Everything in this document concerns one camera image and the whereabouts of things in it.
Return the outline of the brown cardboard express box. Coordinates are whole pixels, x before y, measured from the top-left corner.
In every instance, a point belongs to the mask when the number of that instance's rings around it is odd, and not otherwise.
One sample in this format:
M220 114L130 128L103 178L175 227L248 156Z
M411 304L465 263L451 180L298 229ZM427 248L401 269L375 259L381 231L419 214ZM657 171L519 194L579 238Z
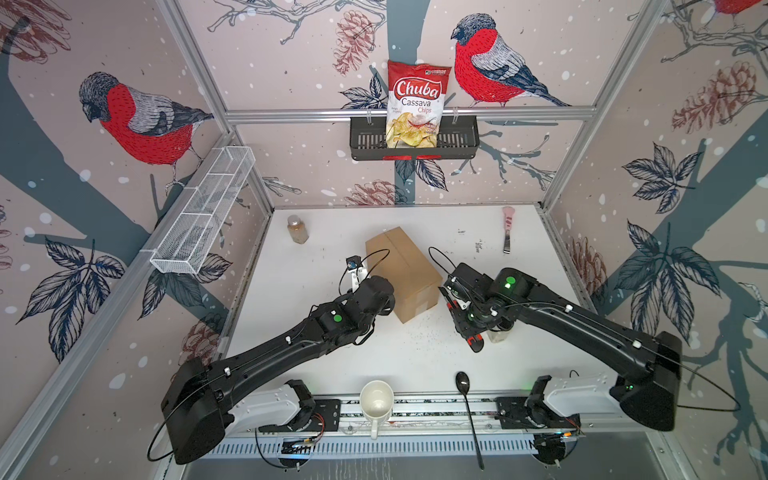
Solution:
M373 271L394 288L394 313L405 324L435 307L442 277L406 232L394 228L365 242L366 253L384 249L389 254Z

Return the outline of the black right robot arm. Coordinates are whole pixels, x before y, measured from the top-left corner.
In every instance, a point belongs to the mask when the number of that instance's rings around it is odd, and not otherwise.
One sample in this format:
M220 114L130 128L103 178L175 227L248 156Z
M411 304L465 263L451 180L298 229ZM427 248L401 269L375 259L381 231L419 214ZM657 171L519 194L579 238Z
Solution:
M619 326L553 292L536 278L504 268L491 278L465 263L439 288L455 330L473 352L484 347L484 332L509 332L522 322L546 331L596 358L616 373L609 384L593 378L538 377L524 402L526 419L537 428L552 422L574 426L582 413L620 410L643 427L675 427L681 380L679 338L655 337Z

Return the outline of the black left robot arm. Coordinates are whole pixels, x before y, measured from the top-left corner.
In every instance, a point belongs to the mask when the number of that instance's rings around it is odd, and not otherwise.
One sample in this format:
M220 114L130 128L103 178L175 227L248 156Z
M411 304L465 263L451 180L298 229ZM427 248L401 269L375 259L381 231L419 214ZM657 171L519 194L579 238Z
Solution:
M394 306L394 287L373 276L357 290L316 306L295 327L241 354L208 365L200 358L186 361L161 402L176 463L191 463L213 450L234 423L236 404L253 391L302 363L368 337L375 319Z

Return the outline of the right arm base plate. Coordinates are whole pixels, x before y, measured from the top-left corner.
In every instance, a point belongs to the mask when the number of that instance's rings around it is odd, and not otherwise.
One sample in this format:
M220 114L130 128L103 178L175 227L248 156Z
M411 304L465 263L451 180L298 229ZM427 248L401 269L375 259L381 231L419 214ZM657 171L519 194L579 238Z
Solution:
M495 399L494 416L504 430L561 429L580 430L579 414L562 416L542 400L522 396L502 396Z

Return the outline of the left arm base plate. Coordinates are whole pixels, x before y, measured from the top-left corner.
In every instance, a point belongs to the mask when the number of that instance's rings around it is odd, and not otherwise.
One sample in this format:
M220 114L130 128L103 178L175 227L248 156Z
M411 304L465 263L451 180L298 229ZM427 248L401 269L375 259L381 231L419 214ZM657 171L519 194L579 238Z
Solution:
M286 425L267 425L259 428L260 433L320 433L337 432L341 419L340 399L315 399L311 413L300 411L299 414Z

